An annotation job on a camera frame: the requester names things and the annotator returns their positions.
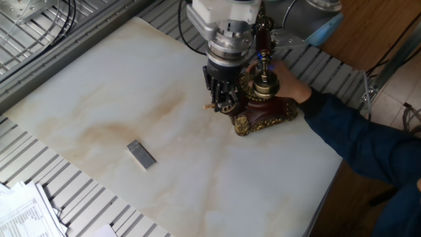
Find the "blue object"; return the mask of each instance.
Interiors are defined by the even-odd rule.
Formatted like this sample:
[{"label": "blue object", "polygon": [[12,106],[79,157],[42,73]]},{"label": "blue object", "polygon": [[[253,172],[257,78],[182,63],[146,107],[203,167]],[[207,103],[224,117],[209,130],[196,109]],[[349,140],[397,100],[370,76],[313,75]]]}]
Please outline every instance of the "blue object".
[{"label": "blue object", "polygon": [[358,174],[383,180],[399,191],[389,200],[372,237],[421,236],[421,139],[369,122],[332,94],[312,89],[300,104],[309,126]]},{"label": "blue object", "polygon": [[343,14],[339,13],[333,17],[329,22],[320,27],[315,33],[309,36],[305,42],[313,46],[320,46],[337,30],[339,25],[342,23]]}]

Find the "ornate telephone base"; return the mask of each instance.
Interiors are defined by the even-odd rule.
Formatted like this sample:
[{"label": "ornate telephone base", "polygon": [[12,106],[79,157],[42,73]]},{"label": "ornate telephone base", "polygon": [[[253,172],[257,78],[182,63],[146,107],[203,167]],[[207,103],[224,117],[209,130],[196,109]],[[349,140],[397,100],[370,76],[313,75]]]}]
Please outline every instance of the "ornate telephone base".
[{"label": "ornate telephone base", "polygon": [[239,77],[239,89],[242,94],[240,106],[228,114],[238,136],[246,136],[250,132],[291,121],[297,117],[298,109],[294,100],[279,97],[258,98],[248,85],[250,79],[249,74],[242,74]]}]

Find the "white marble table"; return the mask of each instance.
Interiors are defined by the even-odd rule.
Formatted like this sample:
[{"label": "white marble table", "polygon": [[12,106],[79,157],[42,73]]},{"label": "white marble table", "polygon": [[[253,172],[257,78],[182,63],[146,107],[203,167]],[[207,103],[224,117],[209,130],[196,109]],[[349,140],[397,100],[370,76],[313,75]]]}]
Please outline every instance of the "white marble table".
[{"label": "white marble table", "polygon": [[301,236],[340,157],[302,115],[237,136],[206,61],[134,18],[6,115],[175,236]]}]

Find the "paper document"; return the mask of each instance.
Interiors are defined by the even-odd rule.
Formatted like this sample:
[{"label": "paper document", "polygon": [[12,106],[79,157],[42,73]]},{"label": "paper document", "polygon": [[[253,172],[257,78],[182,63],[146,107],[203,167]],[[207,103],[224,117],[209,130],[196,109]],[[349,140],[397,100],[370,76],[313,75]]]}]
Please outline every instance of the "paper document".
[{"label": "paper document", "polygon": [[0,184],[0,196],[1,196],[2,194],[7,193],[8,191],[9,191],[9,188],[8,188],[8,187],[6,187],[6,186],[4,186],[4,185]]},{"label": "paper document", "polygon": [[62,237],[65,233],[41,185],[20,182],[0,196],[0,236]]},{"label": "paper document", "polygon": [[109,224],[104,224],[91,237],[117,237],[117,235]]}]

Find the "metal grating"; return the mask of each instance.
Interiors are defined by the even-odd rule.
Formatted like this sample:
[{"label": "metal grating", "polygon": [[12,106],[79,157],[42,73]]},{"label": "metal grating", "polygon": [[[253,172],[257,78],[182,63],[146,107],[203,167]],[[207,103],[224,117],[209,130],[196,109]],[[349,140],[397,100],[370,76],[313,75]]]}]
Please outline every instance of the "metal grating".
[{"label": "metal grating", "polygon": [[[97,5],[79,1],[78,8],[82,11],[78,14],[78,24],[81,24],[89,13],[97,10],[93,6],[108,4],[106,1],[89,0],[89,2],[95,2]],[[177,0],[155,1],[138,16],[161,32],[181,41],[177,28],[177,2]],[[66,13],[65,8],[60,7],[60,10],[59,17]],[[53,18],[55,14],[53,9],[49,9],[40,18],[46,17],[45,15]],[[63,23],[63,19],[61,17],[58,22]],[[182,11],[182,28],[191,46],[204,51],[206,42],[187,19],[185,6]],[[39,42],[47,45],[53,36],[53,33],[47,34],[46,38]],[[39,49],[44,47],[40,43],[37,44]],[[23,54],[19,58],[21,63],[31,57],[29,51]],[[332,93],[354,108],[360,107],[360,97],[364,93],[363,78],[349,65],[315,47],[279,51],[275,54],[275,58],[283,59],[294,75],[317,90]],[[20,180],[26,183],[39,182],[43,185],[52,204],[61,209],[60,218],[69,227],[67,232],[69,237],[90,236],[105,223],[110,224],[118,236],[170,236],[163,228],[79,171],[44,143],[21,129],[19,125],[0,116],[0,182],[11,187]]]},{"label": "metal grating", "polygon": [[130,207],[17,124],[0,116],[0,182],[43,186],[68,237],[91,236],[110,224],[118,236],[169,237],[151,219]]},{"label": "metal grating", "polygon": [[[86,21],[92,13],[104,9],[113,1],[117,0],[76,0],[77,11],[73,29]],[[12,19],[0,12],[0,42],[3,42],[0,44],[0,82],[4,80],[2,75],[17,70],[19,64],[23,65],[55,39],[67,18],[67,13],[67,0],[57,0],[53,7],[21,25],[14,25]]]}]

